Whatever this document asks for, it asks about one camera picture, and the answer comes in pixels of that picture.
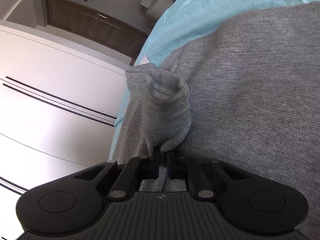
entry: black line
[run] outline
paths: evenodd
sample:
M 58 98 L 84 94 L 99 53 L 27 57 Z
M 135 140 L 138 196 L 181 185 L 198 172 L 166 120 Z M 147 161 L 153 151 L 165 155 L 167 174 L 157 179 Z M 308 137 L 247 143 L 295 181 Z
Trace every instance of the black line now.
M 45 101 L 45 100 L 42 100 L 42 99 L 37 98 L 37 97 L 34 97 L 34 96 L 32 96 L 32 95 L 29 95 L 29 94 L 27 94 L 27 93 L 25 93 L 25 92 L 22 92 L 22 91 L 16 89 L 16 88 L 13 88 L 13 87 L 11 87 L 11 86 L 8 86 L 7 84 L 2 84 L 2 85 L 4 85 L 5 87 L 9 87 L 9 88 L 11 88 L 11 89 L 13 89 L 13 90 L 15 90 L 15 91 L 17 91 L 17 92 L 19 92 L 19 93 L 22 93 L 22 94 L 24 94 L 24 95 L 26 95 L 26 96 L 28 96 L 28 97 L 31 97 L 31 98 L 37 99 L 37 100 L 39 100 L 39 101 L 41 101 L 41 102 L 44 102 L 44 103 L 46 103 L 46 104 L 49 104 L 49 105 L 51 105 L 51 106 L 55 106 L 55 107 L 57 107 L 57 108 L 60 108 L 60 109 L 62 109 L 62 110 L 68 111 L 68 112 L 73 113 L 73 114 L 77 114 L 77 115 L 82 116 L 82 117 L 84 117 L 84 118 L 88 118 L 88 119 L 90 119 L 90 120 L 93 120 L 93 121 L 96 121 L 96 122 L 100 122 L 100 123 L 103 123 L 103 124 L 106 124 L 106 125 L 109 125 L 109 126 L 114 127 L 113 124 L 110 124 L 110 123 L 107 123 L 107 122 L 103 122 L 103 121 L 94 119 L 94 118 L 92 118 L 92 117 L 89 117 L 89 116 L 85 116 L 85 115 L 83 115 L 83 114 L 76 113 L 76 112 L 71 111 L 71 110 L 69 110 L 69 109 L 65 109 L 65 108 L 63 108 L 63 107 L 61 107 L 61 106 L 57 106 L 57 105 L 55 105 L 55 104 L 49 103 L 49 102 L 47 102 L 47 101 Z
M 17 80 L 15 80 L 15 79 L 13 79 L 13 78 L 10 78 L 10 77 L 6 77 L 6 78 L 7 78 L 7 79 L 10 79 L 10 80 L 12 80 L 12 81 L 14 81 L 14 82 L 17 82 L 17 83 L 19 83 L 19 84 L 21 84 L 21 85 L 24 85 L 24 86 L 26 86 L 26 87 L 28 87 L 28 88 L 34 89 L 34 90 L 36 90 L 36 91 L 38 91 L 38 92 L 44 93 L 44 94 L 46 94 L 46 95 L 48 95 L 48 96 L 51 96 L 51 97 L 60 99 L 60 100 L 62 100 L 62 101 L 65 101 L 65 102 L 67 102 L 67 103 L 69 103 L 69 104 L 73 104 L 73 105 L 75 105 L 75 106 L 82 107 L 82 108 L 84 108 L 84 109 L 87 109 L 87 110 L 89 110 L 89 111 L 95 112 L 95 113 L 97 113 L 97 114 L 102 114 L 102 115 L 105 115 L 105 116 L 107 116 L 107 117 L 116 119 L 116 117 L 114 117 L 114 116 L 111 116 L 111 115 L 108 115 L 108 114 L 104 114 L 104 113 L 101 113 L 101 112 L 99 112 L 99 111 L 96 111 L 96 110 L 87 108 L 87 107 L 85 107 L 85 106 L 81 106 L 81 105 L 78 105 L 78 104 L 76 104 L 76 103 L 73 103 L 73 102 L 71 102 L 71 101 L 65 100 L 65 99 L 63 99 L 63 98 L 54 96 L 54 95 L 49 94 L 49 93 L 47 93 L 47 92 L 44 92 L 44 91 L 42 91 L 42 90 L 40 90 L 40 89 L 37 89 L 37 88 L 31 87 L 31 86 L 29 86 L 29 85 L 26 85 L 25 83 L 22 83 L 22 82 L 20 82 L 20 81 L 17 81 Z
M 1 134 L 1 135 L 3 135 L 4 137 L 7 137 L 8 139 L 10 139 L 10 140 L 12 140 L 12 141 L 15 141 L 15 142 L 17 142 L 17 143 L 20 143 L 20 142 L 18 142 L 18 141 L 16 141 L 16 140 L 14 140 L 14 139 L 12 139 L 12 138 L 10 138 L 10 137 L 8 137 L 8 136 L 6 136 L 6 135 L 2 134 L 2 133 L 0 133 L 0 134 Z M 66 160 L 66 159 L 63 159 L 63 158 L 60 158 L 60 157 L 57 157 L 57 156 L 51 155 L 51 154 L 49 154 L 49 153 L 45 153 L 45 152 L 39 151 L 39 150 L 34 149 L 34 148 L 32 148 L 32 147 L 30 147 L 30 146 L 28 146 L 28 145 L 25 145 L 25 144 L 23 144 L 23 143 L 20 143 L 20 144 L 22 144 L 23 146 L 29 147 L 30 149 L 33 149 L 33 150 L 35 150 L 35 151 L 38 151 L 38 152 L 41 152 L 41 153 L 44 153 L 44 154 L 47 154 L 47 155 L 50 155 L 50 156 L 55 157 L 55 158 L 58 158 L 58 159 L 61 159 L 61 160 L 67 161 L 67 162 L 71 162 L 71 163 L 79 164 L 79 165 L 82 165 L 82 166 L 89 167 L 88 165 L 84 165 L 84 164 L 81 164 L 81 163 L 76 163 L 76 162 L 73 162 L 73 161 L 69 161 L 69 160 Z
M 9 183 L 9 184 L 11 184 L 11 185 L 13 185 L 13 186 L 15 186 L 15 187 L 19 188 L 19 189 L 22 189 L 22 190 L 28 191 L 26 188 L 24 188 L 24 187 L 20 187 L 20 186 L 18 186 L 17 184 L 14 184 L 14 183 L 12 183 L 11 181 L 8 181 L 8 180 L 6 180 L 6 179 L 4 179 L 4 178 L 2 178 L 2 177 L 0 177 L 0 179 L 2 179 L 3 181 L 5 181 L 5 182 L 7 182 L 7 183 Z
M 25 90 L 25 91 L 28 91 L 29 93 L 35 94 L 35 95 L 37 95 L 37 96 L 39 96 L 39 97 L 42 97 L 42 98 L 45 98 L 45 99 L 47 99 L 47 100 L 56 102 L 57 104 L 61 104 L 61 105 L 63 105 L 63 106 L 66 106 L 66 105 L 64 105 L 64 104 L 62 104 L 62 103 L 59 103 L 59 102 L 54 101 L 54 100 L 52 100 L 52 99 L 49 99 L 49 98 L 46 98 L 46 97 L 44 97 L 44 96 L 38 95 L 38 94 L 36 94 L 36 93 L 34 93 L 34 92 L 31 92 L 31 91 L 29 91 L 29 90 L 26 90 L 25 88 L 19 87 L 19 86 L 15 85 L 15 84 L 12 84 L 12 83 L 10 83 L 10 82 L 8 82 L 7 80 L 4 80 L 4 79 L 2 79 L 2 78 L 0 78 L 0 80 L 2 80 L 2 81 L 4 81 L 4 82 L 7 82 L 7 83 L 9 83 L 9 84 L 11 84 L 11 85 L 14 85 L 14 86 L 16 86 L 16 87 L 18 87 L 18 88 L 20 88 L 20 89 Z M 66 106 L 66 107 L 75 109 L 75 110 L 80 111 L 80 112 L 85 113 L 85 114 L 89 114 L 89 113 L 87 113 L 87 112 L 81 111 L 81 110 L 76 109 L 76 108 L 73 108 L 73 107 L 71 107 L 71 106 Z M 115 121 L 110 121 L 110 120 L 108 120 L 108 119 L 104 119 L 104 118 L 99 117 L 99 116 L 96 116 L 96 115 L 94 115 L 94 114 L 89 114 L 89 115 L 92 115 L 92 116 L 94 116 L 94 117 L 100 118 L 100 119 L 105 120 L 105 121 L 108 121 L 108 122 L 115 123 Z
M 5 186 L 5 185 L 1 184 L 1 183 L 0 183 L 0 186 L 5 187 L 6 189 L 11 190 L 11 191 L 12 191 L 12 192 L 14 192 L 14 193 L 17 193 L 17 194 L 19 194 L 19 195 L 22 195 L 22 193 L 20 193 L 20 192 L 18 192 L 18 191 L 15 191 L 14 189 L 9 188 L 9 187 L 7 187 L 7 186 Z

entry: gray fabric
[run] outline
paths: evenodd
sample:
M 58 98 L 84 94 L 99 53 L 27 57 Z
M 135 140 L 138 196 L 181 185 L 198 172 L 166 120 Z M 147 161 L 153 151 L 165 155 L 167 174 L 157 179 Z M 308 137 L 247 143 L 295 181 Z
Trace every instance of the gray fabric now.
M 219 159 L 302 192 L 309 202 L 302 232 L 320 239 L 319 2 L 240 14 L 172 52 L 160 69 L 148 64 L 134 70 L 141 79 L 147 74 L 148 81 L 127 75 L 131 101 L 115 149 L 117 161 L 148 155 L 145 138 L 157 138 L 157 133 L 169 142 L 166 149 L 183 140 L 176 148 L 180 155 L 204 163 Z M 144 105 L 153 109 L 155 118 L 168 113 L 165 103 L 151 106 L 152 101 L 143 101 L 144 84 L 152 80 L 175 92 L 181 88 L 169 80 L 188 84 L 183 87 L 185 101 L 177 100 L 177 106 L 170 102 L 172 123 L 143 121 Z M 187 101 L 192 123 L 183 139 L 189 118 L 183 123 L 181 118 L 188 115 L 174 117 L 174 109 L 187 106 Z M 173 133 L 180 127 L 183 132 L 171 144 L 169 130 L 153 125 L 172 126 L 176 119 Z M 149 140 L 151 147 L 164 145 Z M 156 182 L 148 183 L 152 188 Z M 180 189 L 166 184 L 163 189 Z

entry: silver screw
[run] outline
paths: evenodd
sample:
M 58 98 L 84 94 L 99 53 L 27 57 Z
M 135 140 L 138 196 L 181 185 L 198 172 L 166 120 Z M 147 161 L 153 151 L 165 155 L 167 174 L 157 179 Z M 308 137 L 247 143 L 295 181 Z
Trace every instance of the silver screw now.
M 125 196 L 125 192 L 123 190 L 114 190 L 110 193 L 110 196 L 113 198 L 122 198 Z
M 201 198 L 210 198 L 213 197 L 213 192 L 211 190 L 201 190 L 198 192 L 198 196 Z

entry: brown door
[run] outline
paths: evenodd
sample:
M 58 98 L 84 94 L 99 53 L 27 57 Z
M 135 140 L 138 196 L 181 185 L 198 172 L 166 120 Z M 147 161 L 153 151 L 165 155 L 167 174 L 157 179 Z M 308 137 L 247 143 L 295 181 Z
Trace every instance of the brown door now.
M 142 48 L 148 34 L 109 15 L 67 0 L 46 0 L 49 25 L 74 32 L 129 57 Z

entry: light blue cloth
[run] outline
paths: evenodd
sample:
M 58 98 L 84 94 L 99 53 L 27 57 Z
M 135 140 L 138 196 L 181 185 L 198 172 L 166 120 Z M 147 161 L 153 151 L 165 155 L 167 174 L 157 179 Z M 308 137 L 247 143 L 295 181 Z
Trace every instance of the light blue cloth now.
M 172 51 L 190 40 L 212 33 L 221 22 L 241 12 L 313 1 L 320 0 L 176 0 L 156 23 L 136 63 L 139 64 L 147 55 L 150 62 L 153 62 L 156 67 L 160 67 Z M 127 90 L 115 123 L 116 131 L 109 155 L 110 159 L 112 159 L 119 137 L 129 98 L 130 94 Z

